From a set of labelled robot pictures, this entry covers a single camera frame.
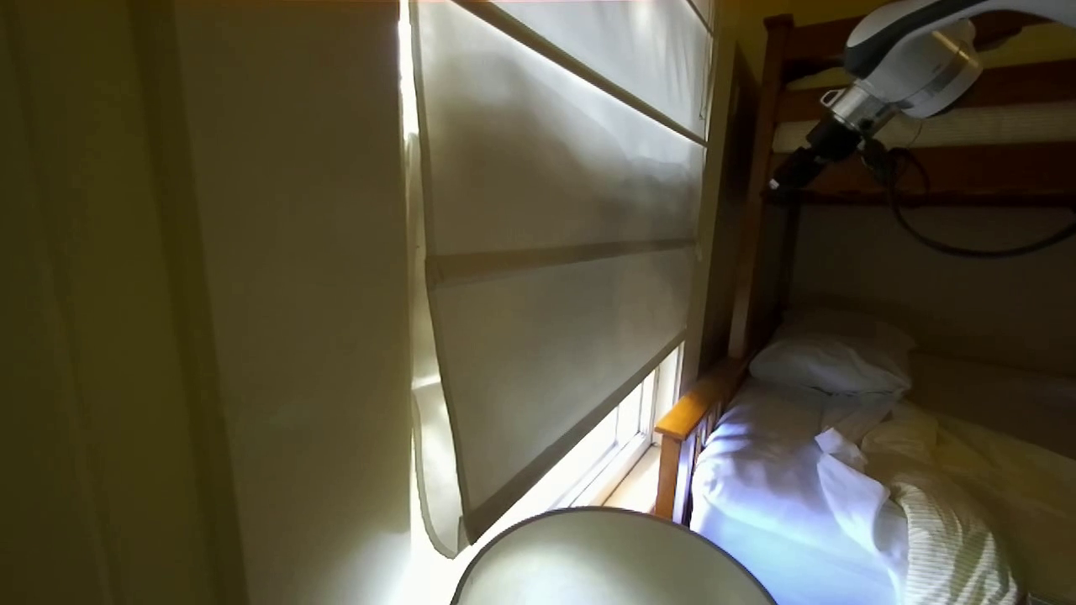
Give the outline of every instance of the window shade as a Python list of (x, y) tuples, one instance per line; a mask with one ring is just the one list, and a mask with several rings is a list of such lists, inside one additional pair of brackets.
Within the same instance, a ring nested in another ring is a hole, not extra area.
[(691, 0), (495, 2), (685, 130), (708, 136), (713, 41)]
[(564, 20), (564, 51), (594, 67), (615, 57), (614, 76), (639, 97), (590, 84), (451, 0), (419, 2), (419, 308), (432, 311), (435, 350), (419, 375), (419, 478), (442, 551), (476, 540), (685, 328), (708, 149), (634, 104), (685, 130), (708, 125), (713, 41), (680, 23), (696, 20), (685, 0), (648, 2), (664, 32), (691, 37), (667, 45), (680, 51), (661, 52), (661, 71), (648, 32), (615, 12), (637, 2), (583, 0), (575, 15), (561, 5), (505, 0), (534, 30)]
[(718, 28), (718, 2), (710, 2), (710, 0), (691, 0), (691, 2), (700, 12), (700, 20), (708, 20), (708, 28), (713, 30)]

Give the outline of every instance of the bed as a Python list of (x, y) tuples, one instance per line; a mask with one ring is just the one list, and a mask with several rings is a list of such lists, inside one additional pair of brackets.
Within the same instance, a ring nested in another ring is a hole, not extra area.
[[(991, 45), (1028, 23), (1006, 12), (979, 28)], [(829, 76), (851, 28), (768, 23), (746, 192), (765, 192), (804, 130), (798, 121), (816, 114), (816, 90), (800, 80)], [(1071, 104), (1060, 114), (1072, 116), (1072, 99), (1076, 61), (1052, 57), (988, 71), (964, 106), (1033, 116)], [(991, 140), (915, 133), (934, 189), (913, 205), (1072, 207), (1076, 144), (1028, 125)], [(832, 169), (804, 203), (893, 198), (856, 169)], [(754, 196), (740, 229), (731, 345), (661, 421), (652, 515), (728, 549), (777, 602), (1076, 602), (1076, 381), (915, 350), (913, 335), (894, 339), (902, 328), (849, 308), (858, 328), (798, 321), (786, 308), (798, 207), (774, 210)], [(757, 283), (768, 262), (777, 266), (772, 300)], [(804, 327), (844, 353), (869, 350), (869, 364), (837, 375), (879, 381), (899, 365), (902, 381), (887, 375), (886, 389), (816, 382), (816, 368), (849, 364), (816, 350), (774, 368), (774, 350), (786, 353)], [(880, 365), (879, 332), (893, 353)]]
[(1076, 381), (913, 353), (908, 389), (835, 389), (798, 364), (840, 359), (795, 345), (708, 436), (693, 530), (777, 602), (1076, 602), (1076, 460), (939, 409), (1076, 409)]

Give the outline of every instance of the white pillow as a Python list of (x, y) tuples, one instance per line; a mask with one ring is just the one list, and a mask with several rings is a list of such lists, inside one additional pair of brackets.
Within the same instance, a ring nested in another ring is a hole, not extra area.
[(987, 508), (934, 470), (887, 468), (908, 518), (905, 602), (1020, 602), (1020, 583)]
[(783, 317), (783, 327), (844, 335), (902, 355), (915, 350), (905, 328), (858, 308), (795, 308)]
[(777, 328), (774, 341), (749, 364), (749, 372), (823, 393), (913, 389), (908, 353), (902, 345), (806, 327)]

